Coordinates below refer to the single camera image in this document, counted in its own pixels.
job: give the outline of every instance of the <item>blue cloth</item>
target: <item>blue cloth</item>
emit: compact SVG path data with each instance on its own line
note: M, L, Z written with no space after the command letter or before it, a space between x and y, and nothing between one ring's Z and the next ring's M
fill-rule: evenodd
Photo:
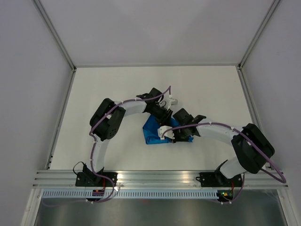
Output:
M172 126L179 126L179 123L175 119L171 119L171 125ZM172 143L172 140L169 138L166 138L164 140L161 140L158 136L158 129L160 128L159 124L156 122L156 118L154 116L150 116L144 126L143 134L145 138L145 143L147 145L153 145L153 144L164 144L164 143ZM189 137L189 142L192 142L193 137Z

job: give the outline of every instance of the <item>metal corner frame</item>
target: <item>metal corner frame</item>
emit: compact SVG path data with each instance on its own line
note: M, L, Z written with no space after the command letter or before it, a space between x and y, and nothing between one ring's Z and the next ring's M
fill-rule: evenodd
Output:
M280 204L288 226L300 226L301 222L293 203L290 190L278 189Z
M72 71L75 71L76 66L74 65L73 61L71 60L60 36L58 35L55 27L53 26L50 17L48 16L42 2L40 0L32 0L34 6L36 7L36 9L38 10L38 12L40 13L40 15L43 18L43 21L45 22L47 28L49 29L50 33L52 34L53 38L55 39L59 49L61 50L61 53L63 54L65 60L67 61L68 65L70 66Z
M62 125L64 114L65 114L65 111L66 111L66 108L67 108L67 104L68 104L69 96L70 96L70 93L71 93L73 81L74 81L74 78L75 78L75 73L76 73L76 69L72 71L72 74L70 76L69 85L68 85L67 91L64 95L63 104L61 106L60 113L59 113L59 116L58 116L58 120L57 120L56 126L55 126L55 131L54 131L52 139L51 139L51 145L49 147L48 159L47 159L47 162L46 162L46 165L45 165L45 169L50 168L53 153L55 151L56 142L57 142L57 139L58 139L58 136L59 136L59 133L60 133L61 125Z
M256 45L258 39L262 35L264 29L266 28L268 22L272 18L273 14L276 11L277 7L279 6L280 2L281 2L281 0L273 0L271 6L269 7L266 15L263 18L261 24L259 25L259 27L258 27L255 35L253 36L253 38L252 38L252 40L251 40L251 42L250 42L250 44L249 44L249 46L248 46L245 54L243 55L240 63L238 64L238 66L240 68L242 68L245 65L245 63L246 63L247 59L249 58L249 56L250 56L250 54L251 54L254 46Z
M245 77L241 67L236 66L236 70L237 70L237 73L238 73L238 77L239 77L239 80L240 80L240 84L241 84L243 93L245 95L246 104L247 104L248 109L249 109L251 120L261 130L260 119L259 119L258 113L256 111L256 107L255 107L255 104L254 104L254 101L253 101L253 98L252 98L252 93L251 93L250 88L247 84L246 77Z
M22 218L21 226L35 225L42 194L43 189L32 189Z

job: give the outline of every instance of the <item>glass panel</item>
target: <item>glass panel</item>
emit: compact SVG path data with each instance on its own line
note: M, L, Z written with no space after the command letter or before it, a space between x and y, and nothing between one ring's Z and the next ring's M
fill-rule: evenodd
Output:
M45 199L62 204L74 199ZM112 199L40 206L39 226L286 226L276 191L244 191L231 205L209 200Z

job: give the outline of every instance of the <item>white wall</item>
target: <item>white wall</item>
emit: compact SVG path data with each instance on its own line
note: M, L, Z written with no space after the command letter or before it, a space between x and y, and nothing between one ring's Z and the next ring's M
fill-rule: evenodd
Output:
M272 0L42 0L77 67L237 64Z
M20 224L71 70L31 0L0 1L0 224Z
M275 161L301 212L301 1L283 0L244 67Z

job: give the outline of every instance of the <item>black mounting bracket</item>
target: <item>black mounting bracket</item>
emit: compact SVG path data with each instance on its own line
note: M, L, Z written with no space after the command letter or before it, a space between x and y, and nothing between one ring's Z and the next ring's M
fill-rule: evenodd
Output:
M113 181L114 186L116 186L118 173L104 172L102 169L97 174L110 178ZM105 187L112 187L112 184L109 181L103 181L103 180L105 179L96 176L91 170L88 169L87 165L84 165L83 171L77 173L75 186L76 187L103 187L105 183Z
M206 118L206 116L203 115L197 115L196 117L193 117L184 108L176 112L173 115L173 117L181 126L197 124ZM196 127L188 127L184 129L174 130L174 134L177 135L178 139L180 138L185 139L188 138L189 136L194 136L194 135L198 137L200 136Z
M114 101L106 98L100 104L94 115L90 120L90 126L94 127L99 120L109 111L111 110L116 104ZM122 107L117 107L112 113L110 118L105 118L93 131L101 141L106 139L112 139L121 125L122 119L125 115L126 111Z
M242 178L241 175L236 175L232 179L224 179L223 183L221 184L216 179L215 172L201 172L199 173L199 177L196 177L196 180L201 183L201 187L232 187L232 182L234 187L241 187L242 186Z

